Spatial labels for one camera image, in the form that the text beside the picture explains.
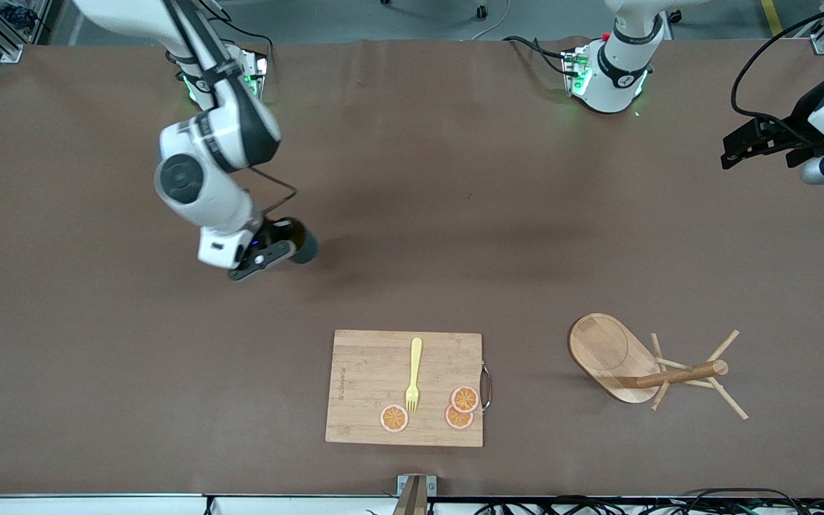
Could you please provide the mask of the blue cup yellow inside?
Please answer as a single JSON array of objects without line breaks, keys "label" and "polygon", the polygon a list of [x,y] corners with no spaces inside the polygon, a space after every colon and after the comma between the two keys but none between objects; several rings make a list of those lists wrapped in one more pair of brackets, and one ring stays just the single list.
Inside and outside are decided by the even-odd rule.
[{"label": "blue cup yellow inside", "polygon": [[307,264],[316,258],[318,254],[318,241],[307,225],[294,217],[287,217],[285,221],[285,235],[287,241],[294,247],[293,254],[289,257],[295,264]]}]

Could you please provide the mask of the wooden cup rack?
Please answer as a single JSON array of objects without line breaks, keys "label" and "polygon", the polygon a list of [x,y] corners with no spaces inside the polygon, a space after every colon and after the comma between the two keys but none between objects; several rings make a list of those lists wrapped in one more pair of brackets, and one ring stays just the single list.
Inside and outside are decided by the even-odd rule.
[{"label": "wooden cup rack", "polygon": [[656,411],[670,388],[681,384],[716,392],[746,421],[748,413],[720,383],[720,377],[729,371],[722,357],[739,334],[739,330],[732,330],[703,362],[687,366],[664,357],[655,333],[648,348],[621,320],[591,313],[573,323],[568,349],[579,368],[616,401],[647,402]]}]

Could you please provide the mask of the bamboo cutting board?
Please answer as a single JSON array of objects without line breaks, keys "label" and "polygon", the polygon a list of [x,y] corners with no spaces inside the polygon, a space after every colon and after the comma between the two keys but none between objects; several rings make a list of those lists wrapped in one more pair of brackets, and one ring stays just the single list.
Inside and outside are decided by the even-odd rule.
[{"label": "bamboo cutting board", "polygon": [[[419,401],[399,433],[383,430],[379,415],[390,404],[405,406],[410,375],[410,343],[423,340]],[[484,444],[483,337],[478,333],[407,330],[337,330],[333,339],[325,440],[372,446],[480,448]],[[480,407],[468,429],[444,421],[451,392],[477,388]]]}]

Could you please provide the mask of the yellow plastic fork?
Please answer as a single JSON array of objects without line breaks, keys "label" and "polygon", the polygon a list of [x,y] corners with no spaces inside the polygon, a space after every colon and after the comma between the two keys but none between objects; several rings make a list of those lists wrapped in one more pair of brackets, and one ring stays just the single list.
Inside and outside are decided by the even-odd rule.
[{"label": "yellow plastic fork", "polygon": [[414,337],[410,343],[410,375],[405,393],[405,407],[409,414],[415,413],[419,401],[418,376],[421,369],[423,340]]}]

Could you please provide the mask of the metal table edge bracket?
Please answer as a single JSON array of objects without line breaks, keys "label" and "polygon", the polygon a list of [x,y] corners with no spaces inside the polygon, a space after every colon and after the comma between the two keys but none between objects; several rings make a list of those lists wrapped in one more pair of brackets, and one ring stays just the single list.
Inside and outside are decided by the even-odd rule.
[{"label": "metal table edge bracket", "polygon": [[433,496],[438,494],[438,477],[409,474],[396,477],[398,502],[393,515],[435,515]]}]

